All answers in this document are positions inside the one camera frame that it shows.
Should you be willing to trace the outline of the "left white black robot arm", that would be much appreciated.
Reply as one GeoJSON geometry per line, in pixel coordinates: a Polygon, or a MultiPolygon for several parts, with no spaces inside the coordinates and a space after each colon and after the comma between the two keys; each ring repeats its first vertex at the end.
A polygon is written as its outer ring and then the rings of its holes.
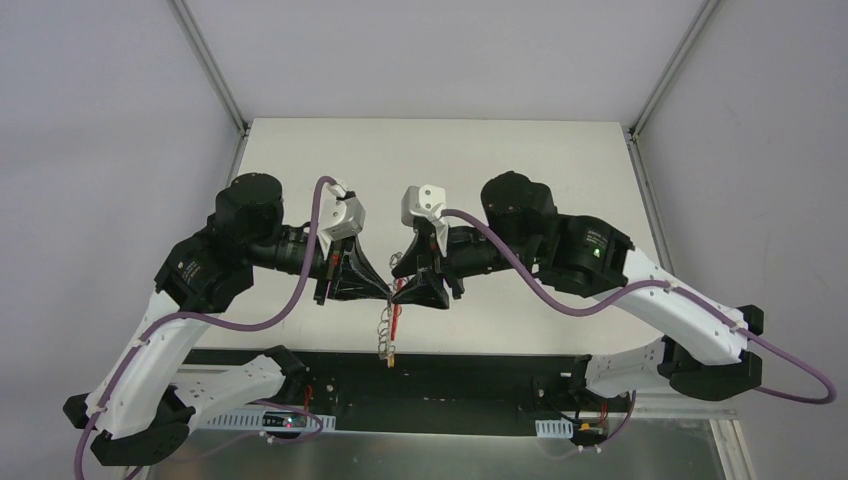
{"type": "Polygon", "coordinates": [[[360,249],[364,207],[343,182],[329,176],[317,180],[303,225],[287,225],[283,216],[280,181],[264,173],[244,174],[217,194],[206,225],[172,248],[121,358],[96,389],[64,404],[65,415],[81,432],[76,477],[83,474],[86,453],[104,466],[137,474],[232,409],[267,399],[291,407],[306,398],[306,366],[284,346],[212,380],[175,383],[174,375],[210,327],[250,333],[272,328],[294,310],[309,281],[316,284],[317,303],[389,298],[388,286],[360,249]],[[256,268],[295,276],[289,300],[259,323],[225,319],[233,300],[253,286],[256,268]]]}

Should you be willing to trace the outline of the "red keyring holder with rings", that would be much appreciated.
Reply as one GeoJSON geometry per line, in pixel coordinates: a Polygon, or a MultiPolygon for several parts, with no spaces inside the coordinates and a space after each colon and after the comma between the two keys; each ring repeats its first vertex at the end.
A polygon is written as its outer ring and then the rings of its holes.
{"type": "Polygon", "coordinates": [[[393,295],[406,283],[406,278],[392,280],[389,283],[389,300],[380,314],[377,326],[377,354],[388,368],[395,366],[395,337],[397,323],[402,314],[402,307],[393,303],[393,295]]]}

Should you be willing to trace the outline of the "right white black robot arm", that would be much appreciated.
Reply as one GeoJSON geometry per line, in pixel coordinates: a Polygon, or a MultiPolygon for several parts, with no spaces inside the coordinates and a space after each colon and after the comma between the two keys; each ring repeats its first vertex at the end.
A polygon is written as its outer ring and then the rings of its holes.
{"type": "Polygon", "coordinates": [[[550,188],[523,174],[494,177],[480,198],[484,218],[476,219],[449,209],[442,188],[408,188],[401,221],[414,238],[392,270],[404,280],[394,303],[446,310],[466,279],[513,270],[547,304],[559,292],[587,300],[561,306],[563,314],[615,307],[656,329],[659,338],[644,346],[577,360],[567,393],[583,410],[643,388],[723,401],[761,385],[763,362],[748,346],[763,329],[758,307],[726,307],[691,291],[611,224],[560,213],[550,188]]]}

